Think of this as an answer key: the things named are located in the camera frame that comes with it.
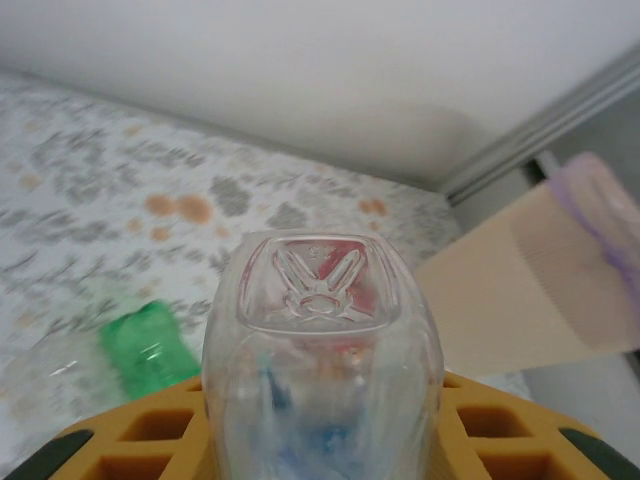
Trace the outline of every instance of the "white wall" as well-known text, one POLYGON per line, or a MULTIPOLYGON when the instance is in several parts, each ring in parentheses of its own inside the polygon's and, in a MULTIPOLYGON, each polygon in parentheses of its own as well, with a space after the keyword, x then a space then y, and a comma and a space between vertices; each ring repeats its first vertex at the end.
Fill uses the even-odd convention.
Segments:
POLYGON ((638 0, 0 0, 0 65, 436 181, 639 24, 638 0))

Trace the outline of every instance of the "clear plastic bottle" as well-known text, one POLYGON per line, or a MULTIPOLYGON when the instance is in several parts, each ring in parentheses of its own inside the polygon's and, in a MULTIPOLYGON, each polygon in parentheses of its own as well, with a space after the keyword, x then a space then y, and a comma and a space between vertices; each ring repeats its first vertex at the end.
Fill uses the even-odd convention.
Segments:
POLYGON ((221 479, 422 479, 443 373, 426 304, 384 239, 249 235, 205 337, 221 479))

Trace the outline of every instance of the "gray floral pattern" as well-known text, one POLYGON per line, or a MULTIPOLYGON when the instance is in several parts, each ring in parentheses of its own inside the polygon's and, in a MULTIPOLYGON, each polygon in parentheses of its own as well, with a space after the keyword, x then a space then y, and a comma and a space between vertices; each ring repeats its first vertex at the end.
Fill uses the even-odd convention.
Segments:
POLYGON ((289 202, 284 202, 267 220, 267 225, 271 228, 301 228, 307 225, 307 216, 302 210, 289 205, 289 202))
POLYGON ((215 197, 218 205, 228 217, 244 215, 249 209, 251 195, 233 178, 216 175, 209 189, 215 197))
POLYGON ((0 74, 0 368, 155 298, 199 352, 242 235, 302 226, 378 232, 412 269, 459 235, 436 193, 0 74))

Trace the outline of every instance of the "orange stain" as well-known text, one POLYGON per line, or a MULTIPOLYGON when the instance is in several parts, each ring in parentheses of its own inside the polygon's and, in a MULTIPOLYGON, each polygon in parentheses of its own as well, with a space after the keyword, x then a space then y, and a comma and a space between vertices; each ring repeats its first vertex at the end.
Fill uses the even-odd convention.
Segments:
POLYGON ((39 128, 40 128, 40 123, 38 123, 37 120, 29 120, 27 123, 24 124, 25 131, 29 133, 35 132, 39 128))
POLYGON ((371 205, 369 205, 369 202, 365 200, 360 200, 360 202, 358 203, 358 208, 362 213, 371 213, 372 207, 371 205))
POLYGON ((154 242, 165 242, 171 237, 171 231, 165 227, 155 227, 151 230, 151 239, 154 242))
POLYGON ((176 213, 176 203, 168 195, 149 195, 144 204, 151 214, 158 217, 168 217, 176 213))
POLYGON ((27 190, 35 190, 42 184, 42 179, 38 175, 28 174, 20 178, 20 185, 27 190))
POLYGON ((185 195, 177 202, 178 213, 187 222, 198 223, 200 225, 208 223, 213 215, 213 207, 199 195, 185 195))
POLYGON ((142 231, 142 220, 139 218, 132 218, 127 222, 127 230, 131 233, 140 233, 142 231))
POLYGON ((23 313, 16 320, 16 326, 20 328, 29 328, 36 321, 35 315, 30 312, 23 313))
POLYGON ((149 298, 151 295, 153 295, 153 287, 151 285, 142 287, 140 290, 138 290, 138 293, 136 295, 138 295, 138 297, 140 298, 149 298))
POLYGON ((220 238, 229 238, 231 236, 231 232, 222 225, 218 225, 216 227, 216 235, 220 238))
POLYGON ((382 217, 389 213, 389 211, 387 210, 387 206, 379 198, 374 198, 373 200, 371 200, 371 205, 373 206, 375 212, 382 217))
POLYGON ((122 133, 124 133, 127 137, 134 137, 142 131, 142 125, 136 124, 131 125, 125 128, 122 133))

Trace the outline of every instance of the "black rubber edge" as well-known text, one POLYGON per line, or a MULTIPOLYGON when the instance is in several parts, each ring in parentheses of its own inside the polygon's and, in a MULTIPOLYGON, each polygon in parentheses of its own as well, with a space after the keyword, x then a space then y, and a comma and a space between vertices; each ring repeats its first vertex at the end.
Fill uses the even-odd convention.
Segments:
POLYGON ((57 437, 27 458, 5 480, 48 480, 93 437, 91 430, 78 430, 57 437))
POLYGON ((640 469, 608 443, 573 428, 559 430, 610 480, 640 480, 640 469))

